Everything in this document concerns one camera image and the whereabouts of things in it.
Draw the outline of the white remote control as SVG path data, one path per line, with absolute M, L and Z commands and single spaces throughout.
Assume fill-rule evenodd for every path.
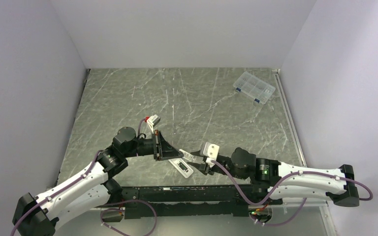
M 193 174 L 193 169 L 182 159 L 170 159 L 168 162 L 184 177 L 189 178 Z

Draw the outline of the white battery cover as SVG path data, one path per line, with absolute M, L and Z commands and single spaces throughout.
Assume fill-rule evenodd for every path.
M 183 150 L 183 149 L 179 149 L 179 152 L 183 155 L 183 159 L 187 162 L 195 162 L 196 161 L 196 157 L 194 155 L 192 155 L 191 153 Z

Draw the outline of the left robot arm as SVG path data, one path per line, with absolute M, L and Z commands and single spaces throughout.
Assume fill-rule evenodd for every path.
M 184 155 L 155 131 L 151 138 L 139 138 L 131 127 L 121 128 L 112 144 L 97 151 L 83 170 L 36 196 L 23 195 L 12 219 L 11 235 L 52 236 L 71 219 L 91 208 L 121 202 L 122 188 L 113 177 L 128 166 L 127 158 L 153 155 L 156 161 Z

